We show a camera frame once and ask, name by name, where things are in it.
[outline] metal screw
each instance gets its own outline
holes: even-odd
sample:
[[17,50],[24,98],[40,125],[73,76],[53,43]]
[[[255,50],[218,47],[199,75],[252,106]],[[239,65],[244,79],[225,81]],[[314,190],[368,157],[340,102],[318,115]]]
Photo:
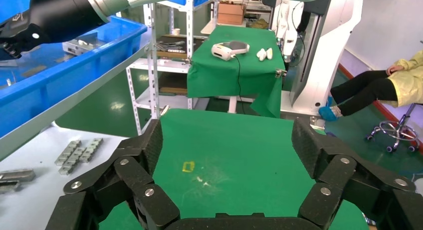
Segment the metal screw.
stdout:
[[401,186],[404,186],[404,187],[408,185],[407,182],[402,180],[402,179],[395,179],[395,183],[397,183]]
[[329,196],[331,194],[331,192],[328,188],[321,188],[320,192],[323,193],[324,195],[327,195],[327,196]]
[[120,161],[120,165],[125,165],[127,163],[129,163],[129,160],[127,160],[127,159],[123,159],[123,160]]
[[82,183],[81,183],[80,181],[77,181],[77,182],[73,183],[70,187],[71,187],[72,189],[77,189],[77,188],[79,188],[81,185],[82,185]]
[[154,189],[147,189],[144,194],[149,197],[154,194]]
[[349,164],[350,163],[350,160],[348,160],[346,158],[342,158],[341,159],[341,162],[344,163],[344,164]]

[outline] chair base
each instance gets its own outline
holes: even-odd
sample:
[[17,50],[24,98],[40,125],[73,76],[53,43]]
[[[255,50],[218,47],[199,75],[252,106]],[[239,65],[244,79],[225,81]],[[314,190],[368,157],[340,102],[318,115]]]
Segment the chair base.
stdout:
[[389,153],[395,152],[397,150],[398,145],[400,144],[400,141],[406,141],[406,142],[415,142],[416,145],[410,145],[409,150],[411,152],[414,152],[420,148],[420,142],[419,142],[419,135],[416,133],[416,131],[407,125],[401,125],[400,123],[404,123],[403,119],[401,119],[400,122],[395,121],[382,121],[379,126],[376,126],[373,129],[373,132],[366,137],[367,140],[371,140],[374,138],[374,136],[382,132],[394,139],[396,139],[393,146],[388,146],[386,150]]

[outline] cable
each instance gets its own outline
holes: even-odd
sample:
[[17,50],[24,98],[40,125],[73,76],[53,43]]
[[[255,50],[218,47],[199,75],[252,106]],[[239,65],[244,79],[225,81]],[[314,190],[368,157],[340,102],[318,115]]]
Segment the cable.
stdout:
[[240,82],[239,82],[239,76],[241,75],[241,63],[240,63],[240,61],[239,61],[239,59],[238,59],[238,57],[237,57],[237,56],[235,56],[235,59],[238,61],[238,86],[239,86],[239,99],[241,100],[242,112],[243,112],[243,114],[246,114],[246,113],[245,113],[245,110],[244,110],[244,102],[242,101],[242,98],[241,98],[241,84],[240,84]]
[[[299,2],[299,3],[298,3],[295,7],[294,7],[294,9],[292,9],[292,16],[291,16],[291,17],[292,17],[292,24],[294,25],[295,30],[297,30],[297,27],[295,27],[295,23],[294,23],[294,11],[295,11],[295,8],[297,8],[297,6],[298,6],[299,4],[301,4],[301,2]],[[304,51],[302,51],[302,52],[303,52],[303,56],[300,58],[300,60],[298,61],[298,63],[297,63],[296,65],[294,65],[294,66],[288,65],[289,67],[297,67],[297,66],[301,63],[301,61],[303,60],[304,55],[305,55],[305,43],[304,43],[303,37],[300,35],[300,33],[297,33],[297,35],[300,37],[301,42],[303,43],[303,48],[304,48]]]

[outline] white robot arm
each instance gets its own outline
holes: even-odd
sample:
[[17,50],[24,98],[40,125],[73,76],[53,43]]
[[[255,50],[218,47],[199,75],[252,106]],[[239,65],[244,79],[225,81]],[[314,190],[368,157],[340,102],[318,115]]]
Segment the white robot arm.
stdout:
[[297,43],[297,28],[301,22],[304,2],[296,0],[278,0],[275,7],[272,30],[276,37],[283,40],[282,55],[285,62],[290,62]]
[[43,43],[72,40],[108,23],[115,13],[158,1],[163,0],[31,0],[27,11],[0,23],[0,60],[21,58],[23,51]]

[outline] green table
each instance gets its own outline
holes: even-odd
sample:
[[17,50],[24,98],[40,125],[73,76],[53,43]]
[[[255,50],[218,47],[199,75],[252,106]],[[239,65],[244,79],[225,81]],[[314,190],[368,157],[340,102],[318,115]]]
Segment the green table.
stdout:
[[[214,44],[238,40],[250,45],[247,54],[225,61],[214,57]],[[256,54],[272,48],[273,58],[259,61]],[[251,105],[261,116],[280,117],[282,78],[275,78],[276,70],[284,70],[276,37],[266,29],[220,26],[194,52],[192,67],[188,72],[188,97],[238,96],[238,73],[241,95],[257,94]]]
[[[292,148],[293,121],[182,109],[170,110],[161,120],[164,143],[153,178],[182,218],[297,216],[315,182]],[[140,227],[123,203],[100,229]],[[344,201],[330,229],[368,227],[360,210]]]

